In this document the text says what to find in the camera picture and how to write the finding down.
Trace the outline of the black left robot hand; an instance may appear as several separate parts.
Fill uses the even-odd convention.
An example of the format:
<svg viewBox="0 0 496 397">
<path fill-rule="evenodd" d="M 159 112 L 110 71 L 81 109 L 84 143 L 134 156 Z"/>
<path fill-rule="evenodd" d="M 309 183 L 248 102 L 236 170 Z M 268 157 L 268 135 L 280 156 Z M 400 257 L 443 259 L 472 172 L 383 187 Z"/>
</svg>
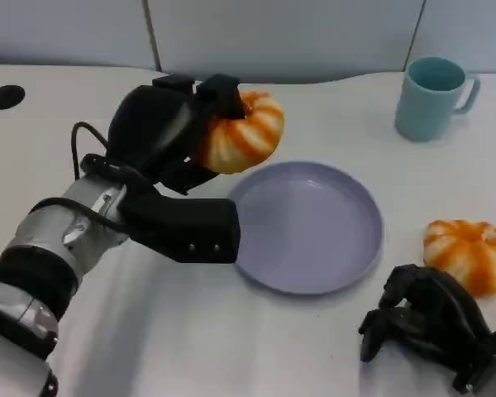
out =
<svg viewBox="0 0 496 397">
<path fill-rule="evenodd" d="M 200 84 L 191 76 L 169 74 L 134 88 L 108 128 L 107 158 L 179 194 L 216 178 L 204 163 L 204 146 L 213 122 L 246 115 L 239 83 L 228 74 Z"/>
</svg>

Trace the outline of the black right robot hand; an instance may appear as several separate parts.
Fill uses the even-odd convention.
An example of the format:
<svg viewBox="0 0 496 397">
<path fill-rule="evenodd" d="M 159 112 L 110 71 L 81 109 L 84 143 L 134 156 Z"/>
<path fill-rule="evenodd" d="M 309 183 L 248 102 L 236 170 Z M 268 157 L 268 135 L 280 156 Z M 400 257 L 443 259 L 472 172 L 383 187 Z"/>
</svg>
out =
<svg viewBox="0 0 496 397">
<path fill-rule="evenodd" d="M 496 330 L 452 276 L 414 264 L 393 268 L 378 306 L 358 329 L 360 359 L 372 361 L 393 340 L 455 372 L 458 393 L 496 396 Z"/>
</svg>

